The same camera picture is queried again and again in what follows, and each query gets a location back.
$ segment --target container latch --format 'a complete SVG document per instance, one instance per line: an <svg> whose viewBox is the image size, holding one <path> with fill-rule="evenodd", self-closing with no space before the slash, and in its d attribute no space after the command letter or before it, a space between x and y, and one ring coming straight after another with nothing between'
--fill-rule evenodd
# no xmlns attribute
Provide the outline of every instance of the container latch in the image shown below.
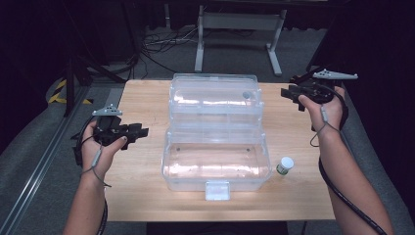
<svg viewBox="0 0 415 235"><path fill-rule="evenodd" d="M230 186L228 181L208 181L206 184L207 201L230 200Z"/></svg>

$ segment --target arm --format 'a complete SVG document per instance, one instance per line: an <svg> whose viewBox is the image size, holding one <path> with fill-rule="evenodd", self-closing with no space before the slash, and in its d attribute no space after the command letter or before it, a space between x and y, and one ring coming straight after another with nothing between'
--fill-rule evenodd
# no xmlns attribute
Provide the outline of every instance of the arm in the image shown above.
<svg viewBox="0 0 415 235"><path fill-rule="evenodd" d="M97 234L104 212L105 195L104 184L105 174L110 168L114 154L126 142L125 137L117 139L113 144L102 147L89 138L93 134L95 122L91 122L85 129L82 145L83 171L79 186L73 198L69 212L69 218L64 229L64 234ZM97 151L102 148L101 157L94 170L89 170Z"/></svg>
<svg viewBox="0 0 415 235"><path fill-rule="evenodd" d="M337 87L336 91L343 97L345 91ZM338 131L342 118L342 105L335 97L324 104L328 122L324 123L321 105L301 95L300 102L308 109L312 125L318 131L321 162L334 185L358 208L380 225L385 232L393 234L389 215L378 194L360 170L353 156L343 143ZM344 234L377 234L357 214L329 190L336 221Z"/></svg>

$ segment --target forearm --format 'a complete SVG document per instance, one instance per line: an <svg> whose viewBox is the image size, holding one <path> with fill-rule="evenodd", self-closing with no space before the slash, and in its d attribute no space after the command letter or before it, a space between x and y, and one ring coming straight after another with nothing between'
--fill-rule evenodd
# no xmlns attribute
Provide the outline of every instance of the forearm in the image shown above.
<svg viewBox="0 0 415 235"><path fill-rule="evenodd" d="M322 164L333 184L388 234L392 234L392 225L384 205L346 148L340 133L334 129L326 129L319 136L319 145ZM376 234L331 190L330 197L336 219L344 234Z"/></svg>
<svg viewBox="0 0 415 235"><path fill-rule="evenodd" d="M83 175L73 198L64 234L97 234L104 205L102 183L93 174Z"/></svg>

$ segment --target person's left hand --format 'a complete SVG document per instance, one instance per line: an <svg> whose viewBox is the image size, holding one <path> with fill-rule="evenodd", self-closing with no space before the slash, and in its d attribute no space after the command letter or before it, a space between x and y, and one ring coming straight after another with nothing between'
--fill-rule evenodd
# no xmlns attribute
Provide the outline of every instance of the person's left hand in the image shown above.
<svg viewBox="0 0 415 235"><path fill-rule="evenodd" d="M94 170L95 170L95 173L98 175L98 177L104 180L105 174L110 169L111 164L113 163L114 154L118 150L120 150L122 146L125 145L127 138L125 136L122 136L118 138L114 143L112 143L111 145L107 147L101 146L101 144L97 143L92 137L96 124L97 124L96 121L92 121L91 123L89 123L83 133L82 141L85 141L85 140L86 141L82 144L82 162L83 162L82 167L83 167L84 172L89 170L91 168L95 155L101 148L101 151L102 151L101 156Z"/></svg>

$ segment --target hand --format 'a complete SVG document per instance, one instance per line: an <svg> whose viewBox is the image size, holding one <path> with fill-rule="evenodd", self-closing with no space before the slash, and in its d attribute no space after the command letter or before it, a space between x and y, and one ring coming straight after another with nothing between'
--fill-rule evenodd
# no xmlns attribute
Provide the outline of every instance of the hand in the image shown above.
<svg viewBox="0 0 415 235"><path fill-rule="evenodd" d="M341 87L335 87L335 91L338 92L342 97L345 96L345 91ZM310 113L312 126L316 131L319 131L323 126L326 124L323 121L323 117L321 115L321 106L310 100L308 97L304 95L299 96L299 101L308 109ZM340 128L340 122L342 120L342 103L337 96L333 98L332 101L323 105L324 109L326 110L328 122L334 128Z"/></svg>
<svg viewBox="0 0 415 235"><path fill-rule="evenodd" d="M87 171L91 168L92 162L94 161L95 155L97 154L98 150L101 148L101 156L98 160L94 170L95 173L100 177L100 179L104 180L105 174L110 169L111 164L113 163L114 154L125 145L127 138L122 136L118 138L114 143L111 145L104 147L101 144L97 143L93 136L94 128L96 126L96 121L92 121L86 127L82 141L84 141L82 145L82 161L83 161L83 171ZM93 172L85 172L84 174L93 174Z"/></svg>

